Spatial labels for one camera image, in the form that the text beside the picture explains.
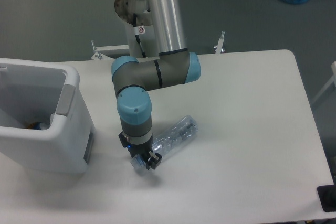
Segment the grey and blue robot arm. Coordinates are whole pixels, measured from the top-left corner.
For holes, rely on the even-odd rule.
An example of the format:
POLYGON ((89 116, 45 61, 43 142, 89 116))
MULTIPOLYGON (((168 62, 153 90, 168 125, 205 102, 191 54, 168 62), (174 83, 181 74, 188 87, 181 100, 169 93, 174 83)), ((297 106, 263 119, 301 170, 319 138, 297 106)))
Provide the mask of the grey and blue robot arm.
POLYGON ((187 48, 178 0, 115 0, 114 9, 128 31, 129 54, 111 66, 122 132, 131 157, 155 169, 162 155, 152 148, 149 92, 196 81, 197 54, 187 48))

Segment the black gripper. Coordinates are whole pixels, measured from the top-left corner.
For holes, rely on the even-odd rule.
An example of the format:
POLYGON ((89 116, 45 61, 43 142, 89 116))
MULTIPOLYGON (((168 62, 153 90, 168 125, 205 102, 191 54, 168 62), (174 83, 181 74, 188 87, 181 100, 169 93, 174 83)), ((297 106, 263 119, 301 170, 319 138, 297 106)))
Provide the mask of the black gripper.
POLYGON ((121 132, 118 137, 122 146, 130 152, 131 157, 139 155, 145 160, 147 170, 155 170, 160 165, 162 155, 153 152, 152 131, 148 131, 146 134, 136 137, 121 132))

